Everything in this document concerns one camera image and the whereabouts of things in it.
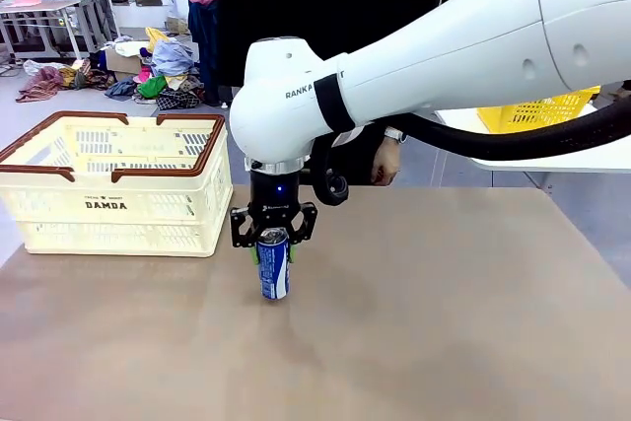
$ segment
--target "pile of clothes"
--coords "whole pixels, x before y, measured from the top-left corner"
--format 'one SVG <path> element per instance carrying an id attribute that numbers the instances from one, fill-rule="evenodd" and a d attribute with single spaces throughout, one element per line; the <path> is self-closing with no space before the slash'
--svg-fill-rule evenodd
<path id="1" fill-rule="evenodd" d="M 78 59 L 72 66 L 27 61 L 24 68 L 32 77 L 20 90 L 17 103 L 47 101 L 62 90 L 92 88 L 104 91 L 115 81 L 106 71 L 93 68 L 90 59 Z"/>
<path id="2" fill-rule="evenodd" d="M 142 61 L 137 76 L 122 79 L 105 95 L 111 99 L 156 105 L 160 110 L 194 108 L 204 99 L 204 85 L 194 67 L 192 50 L 155 29 L 147 29 L 150 41 L 135 45 Z"/>

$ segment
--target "black hose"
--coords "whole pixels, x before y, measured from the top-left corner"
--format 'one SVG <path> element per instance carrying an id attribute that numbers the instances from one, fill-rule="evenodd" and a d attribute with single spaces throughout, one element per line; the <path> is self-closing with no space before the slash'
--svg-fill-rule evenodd
<path id="1" fill-rule="evenodd" d="M 631 135 L 631 98 L 557 125 L 498 135 L 458 130 L 413 113 L 384 117 L 377 122 L 469 158 L 531 160 L 581 152 Z"/>
<path id="2" fill-rule="evenodd" d="M 312 147 L 310 170 L 315 196 L 322 204 L 339 206 L 348 199 L 346 178 L 328 165 L 328 152 L 333 146 L 337 134 L 329 133 L 317 137 Z"/>

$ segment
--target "human hand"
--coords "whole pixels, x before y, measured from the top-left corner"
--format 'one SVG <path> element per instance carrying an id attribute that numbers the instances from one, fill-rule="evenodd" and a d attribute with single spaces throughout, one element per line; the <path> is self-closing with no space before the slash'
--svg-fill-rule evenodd
<path id="1" fill-rule="evenodd" d="M 400 144 L 397 140 L 386 137 L 375 155 L 371 182 L 375 186 L 390 186 L 400 168 Z"/>

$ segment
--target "table leg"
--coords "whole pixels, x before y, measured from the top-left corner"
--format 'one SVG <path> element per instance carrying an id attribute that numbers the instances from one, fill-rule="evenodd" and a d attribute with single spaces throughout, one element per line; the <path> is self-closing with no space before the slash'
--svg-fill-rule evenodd
<path id="1" fill-rule="evenodd" d="M 443 185 L 443 174 L 445 173 L 445 164 L 447 163 L 447 154 L 445 150 L 438 149 L 436 152 L 436 160 L 432 169 L 431 187 L 441 187 Z"/>
<path id="2" fill-rule="evenodd" d="M 97 0 L 95 2 L 95 9 L 97 10 L 97 17 L 101 21 L 101 25 L 103 25 L 103 34 L 105 35 L 105 39 L 107 41 L 114 41 L 115 38 L 111 37 L 111 31 L 109 30 L 111 26 L 109 25 L 109 20 L 107 19 L 107 15 L 105 14 L 103 7 L 101 6 L 101 1 Z"/>
<path id="3" fill-rule="evenodd" d="M 39 17 L 36 18 L 35 22 L 39 25 L 37 29 L 39 30 L 39 36 L 41 37 L 41 41 L 43 42 L 44 51 L 49 54 L 57 53 L 57 51 L 52 47 L 52 44 L 50 43 L 50 37 L 48 36 L 46 23 Z"/>
<path id="4" fill-rule="evenodd" d="M 116 14 L 114 12 L 114 4 L 111 2 L 111 0 L 107 0 L 107 3 L 109 4 L 109 8 L 111 9 L 111 17 L 114 19 L 114 28 L 116 29 L 116 35 L 120 36 L 120 29 L 118 28 L 118 19 L 116 18 Z"/>
<path id="5" fill-rule="evenodd" d="M 4 40 L 4 44 L 7 45 L 7 51 L 9 54 L 15 55 L 16 52 L 13 49 L 13 43 L 11 42 L 11 36 L 9 35 L 9 31 L 7 30 L 7 25 L 5 24 L 5 19 L 0 15 L 0 32 L 2 33 L 2 39 Z"/>
<path id="6" fill-rule="evenodd" d="M 97 2 L 90 2 L 86 5 L 86 9 L 88 10 L 88 18 L 90 19 L 90 24 L 92 25 L 92 31 L 95 33 L 95 37 L 97 38 L 97 42 L 99 43 L 97 47 L 105 44 L 105 36 L 101 31 L 101 26 L 99 24 L 99 20 L 97 19 L 97 14 L 95 13 L 95 7 Z"/>
<path id="7" fill-rule="evenodd" d="M 63 21 L 66 24 L 66 30 L 70 35 L 70 42 L 72 43 L 72 49 L 75 52 L 75 56 L 77 59 L 81 59 L 81 51 L 79 50 L 79 45 L 77 44 L 77 39 L 75 38 L 75 33 L 72 31 L 72 25 L 70 25 L 70 19 L 68 18 L 68 12 L 66 9 L 61 9 L 61 15 L 63 16 Z"/>
<path id="8" fill-rule="evenodd" d="M 50 29 L 52 30 L 52 37 L 55 40 L 55 44 L 61 43 L 61 41 L 63 41 L 63 30 L 58 28 L 59 19 L 54 12 L 46 12 L 46 17 L 50 19 L 48 20 L 48 24 L 50 25 Z"/>
<path id="9" fill-rule="evenodd" d="M 537 179 L 534 177 L 534 175 L 531 172 L 524 172 L 524 175 L 526 175 L 526 177 L 530 180 L 530 182 L 534 184 L 534 187 L 536 187 L 537 189 L 545 190 L 545 186 L 548 184 L 548 181 L 550 180 L 551 173 L 550 172 L 541 173 L 541 181 L 537 181 Z"/>
<path id="10" fill-rule="evenodd" d="M 10 19 L 15 19 L 16 15 L 15 14 L 9 14 L 9 18 Z M 22 33 L 22 26 L 20 25 L 20 22 L 17 22 L 16 20 L 13 21 L 13 28 L 16 31 L 16 36 L 18 37 L 18 43 L 21 43 L 22 41 L 24 41 L 24 34 Z"/>
<path id="11" fill-rule="evenodd" d="M 90 31 L 90 25 L 88 24 L 88 20 L 86 19 L 86 12 L 84 11 L 84 7 L 80 4 L 76 7 L 77 12 L 77 20 L 79 21 L 79 27 L 81 28 L 81 35 L 83 36 L 83 40 L 86 42 L 86 47 L 88 51 L 94 53 L 97 51 L 97 45 L 92 38 L 92 32 Z"/>

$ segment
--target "wristwatch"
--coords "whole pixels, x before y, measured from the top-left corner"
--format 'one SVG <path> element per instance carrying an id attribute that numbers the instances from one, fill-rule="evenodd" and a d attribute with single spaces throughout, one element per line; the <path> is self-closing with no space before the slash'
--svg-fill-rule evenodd
<path id="1" fill-rule="evenodd" d="M 405 142 L 405 140 L 407 140 L 407 135 L 405 133 L 392 127 L 388 127 L 386 129 L 385 136 L 387 138 L 391 138 L 392 140 L 396 140 L 398 143 L 403 143 Z"/>

